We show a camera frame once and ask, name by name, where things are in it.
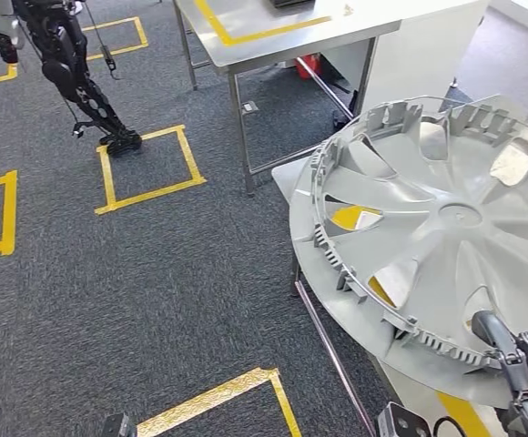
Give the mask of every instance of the metal table leg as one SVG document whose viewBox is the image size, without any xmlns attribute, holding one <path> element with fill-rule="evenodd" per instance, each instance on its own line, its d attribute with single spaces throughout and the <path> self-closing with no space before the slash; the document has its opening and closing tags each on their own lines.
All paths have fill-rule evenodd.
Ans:
<svg viewBox="0 0 528 437">
<path fill-rule="evenodd" d="M 361 72 L 361 81 L 357 89 L 355 110 L 353 111 L 353 115 L 356 117 L 361 114 L 361 110 L 363 108 L 365 94 L 367 93 L 367 86 L 369 84 L 371 68 L 373 66 L 373 57 L 375 55 L 375 48 L 378 45 L 378 38 L 376 36 L 369 38 L 369 43 L 367 53 L 365 55 L 363 70 Z"/>
<path fill-rule="evenodd" d="M 292 287 L 290 288 L 291 296 L 294 298 L 298 297 L 298 290 L 296 289 L 295 284 L 297 282 L 301 282 L 301 273 L 301 263 L 299 263 L 298 259 L 296 257 L 296 252 L 292 250 L 292 282 L 291 284 Z"/>
<path fill-rule="evenodd" d="M 314 323 L 315 328 L 317 329 L 317 332 L 323 341 L 323 344 L 325 346 L 325 349 L 326 349 L 326 351 L 329 353 L 331 361 L 333 362 L 335 367 L 337 369 L 337 372 L 339 373 L 341 381 L 345 386 L 345 390 L 347 392 L 347 395 L 353 404 L 353 407 L 355 407 L 356 415 L 371 437 L 378 437 L 378 433 L 375 431 L 373 421 L 363 407 L 361 401 L 359 401 L 359 396 L 357 396 L 356 392 L 353 388 L 351 380 L 349 378 L 349 375 L 347 373 L 347 371 L 345 371 L 345 368 L 343 367 L 343 363 L 341 362 L 339 356 L 337 355 L 337 351 L 335 350 L 335 347 L 331 342 L 331 339 L 329 339 L 329 335 L 326 334 L 325 327 L 323 326 L 323 323 L 319 318 L 317 312 L 313 306 L 313 303 L 309 298 L 307 290 L 305 290 L 302 283 L 299 280 L 296 281 L 295 286 L 298 291 L 298 294 L 301 295 L 302 301 L 304 302 L 304 306 L 307 307 L 307 310 L 310 315 L 310 318 L 313 319 L 313 323 Z"/>
<path fill-rule="evenodd" d="M 197 89 L 197 79 L 195 78 L 195 71 L 193 71 L 193 64 L 191 62 L 191 55 L 189 53 L 189 44 L 187 43 L 187 37 L 185 35 L 185 26 L 183 24 L 183 17 L 181 16 L 181 10 L 177 6 L 176 2 L 173 2 L 175 7 L 175 14 L 177 16 L 177 26 L 179 28 L 181 34 L 181 43 L 183 45 L 183 51 L 185 52 L 185 58 L 187 60 L 187 68 L 189 69 L 189 78 L 191 79 L 191 86 L 193 90 Z"/>
<path fill-rule="evenodd" d="M 232 98 L 232 110 L 236 121 L 238 123 L 238 128 L 240 133 L 240 141 L 238 147 L 240 150 L 240 158 L 242 160 L 242 170 L 244 172 L 244 181 L 246 182 L 246 192 L 249 196 L 254 196 L 254 178 L 252 176 L 252 170 L 249 167 L 249 159 L 248 158 L 248 144 L 246 137 L 246 129 L 244 128 L 243 114 L 242 113 L 242 102 L 240 100 L 240 89 L 238 87 L 238 77 L 234 73 L 228 73 L 227 80 L 230 84 L 230 95 Z"/>
</svg>

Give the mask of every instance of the black object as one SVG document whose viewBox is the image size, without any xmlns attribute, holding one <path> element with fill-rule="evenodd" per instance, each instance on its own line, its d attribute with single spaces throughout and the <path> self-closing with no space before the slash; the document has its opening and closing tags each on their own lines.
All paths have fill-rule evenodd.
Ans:
<svg viewBox="0 0 528 437">
<path fill-rule="evenodd" d="M 101 437 L 137 437 L 136 426 L 123 412 L 106 418 Z"/>
<path fill-rule="evenodd" d="M 18 61 L 18 50 L 7 35 L 0 34 L 0 56 L 7 64 L 17 64 Z"/>
<path fill-rule="evenodd" d="M 440 425 L 444 422 L 449 422 L 452 423 L 452 425 L 456 428 L 458 433 L 461 434 L 462 437 L 467 437 L 466 432 L 464 431 L 464 429 L 457 421 L 452 419 L 450 416 L 444 416 L 444 417 L 440 417 L 436 423 L 433 424 L 433 429 L 432 430 L 432 434 L 433 434 L 433 437 L 438 437 L 438 430 L 440 428 Z"/>
<path fill-rule="evenodd" d="M 315 3 L 315 0 L 270 0 L 274 7 L 296 5 L 298 3 Z"/>
<path fill-rule="evenodd" d="M 63 98 L 75 103 L 92 118 L 92 122 L 79 122 L 74 127 L 79 137 L 84 127 L 97 126 L 107 134 L 103 140 L 108 145 L 109 155 L 141 147 L 141 136 L 123 125 L 108 98 L 90 79 L 86 63 L 88 41 L 82 33 L 78 20 L 70 15 L 69 5 L 59 0 L 12 0 L 12 3 L 15 13 L 26 23 L 28 37 L 42 60 L 43 75 L 55 85 Z M 5 62 L 11 63 L 17 53 L 11 53 L 11 40 L 8 44 L 8 39 L 8 36 L 0 34 L 0 53 Z M 107 48 L 103 47 L 103 53 L 111 72 L 116 69 Z"/>
<path fill-rule="evenodd" d="M 355 113 L 356 97 L 357 92 L 356 90 L 355 90 L 353 91 L 353 95 L 351 97 L 351 100 L 349 102 L 349 110 L 351 111 L 352 114 Z M 350 120 L 345 117 L 344 114 L 343 114 L 342 112 L 335 109 L 333 111 L 333 132 L 339 132 L 340 130 L 347 126 L 349 123 L 349 121 Z"/>
</svg>

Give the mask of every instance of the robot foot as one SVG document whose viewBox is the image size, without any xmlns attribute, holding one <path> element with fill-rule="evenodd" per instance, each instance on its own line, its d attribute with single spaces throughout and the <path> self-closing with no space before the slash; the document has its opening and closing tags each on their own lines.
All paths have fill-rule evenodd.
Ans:
<svg viewBox="0 0 528 437">
<path fill-rule="evenodd" d="M 101 138 L 100 144 L 108 145 L 106 151 L 111 157 L 119 157 L 129 150 L 138 150 L 142 138 L 134 130 L 129 130 L 121 137 L 107 136 Z"/>
</svg>

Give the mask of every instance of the gray carpet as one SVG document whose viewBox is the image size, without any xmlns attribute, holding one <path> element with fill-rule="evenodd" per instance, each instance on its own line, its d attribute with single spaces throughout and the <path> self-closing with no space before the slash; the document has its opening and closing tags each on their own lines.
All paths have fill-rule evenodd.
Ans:
<svg viewBox="0 0 528 437">
<path fill-rule="evenodd" d="M 287 205 L 269 175 L 245 195 L 227 81 L 205 68 L 190 90 L 170 2 L 92 8 L 101 23 L 140 16 L 150 41 L 116 56 L 122 80 L 101 60 L 89 64 L 94 79 L 141 133 L 184 124 L 208 182 L 95 215 L 105 203 L 99 134 L 71 137 L 67 109 L 24 49 L 19 76 L 0 84 L 0 175 L 19 172 L 16 248 L 0 257 L 0 436 L 95 436 L 110 413 L 141 422 L 255 367 L 279 369 L 303 435 L 365 435 L 289 296 Z M 101 33 L 138 44 L 123 29 Z M 261 108 L 247 119 L 254 164 L 332 133 L 331 102 L 295 71 L 267 68 L 241 88 Z M 117 198 L 188 178 L 174 136 L 112 165 Z M 369 412 L 383 408 L 387 392 L 366 354 L 322 318 Z M 165 435 L 289 431 L 267 384 Z"/>
</svg>

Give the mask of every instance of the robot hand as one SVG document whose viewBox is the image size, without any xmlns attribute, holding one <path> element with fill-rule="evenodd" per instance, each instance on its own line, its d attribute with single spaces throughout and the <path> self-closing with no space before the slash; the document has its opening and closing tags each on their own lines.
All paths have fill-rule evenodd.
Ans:
<svg viewBox="0 0 528 437">
<path fill-rule="evenodd" d="M 479 311 L 472 318 L 472 331 L 494 347 L 491 352 L 507 379 L 513 401 L 501 419 L 507 432 L 528 436 L 528 332 L 513 335 L 491 311 Z"/>
</svg>

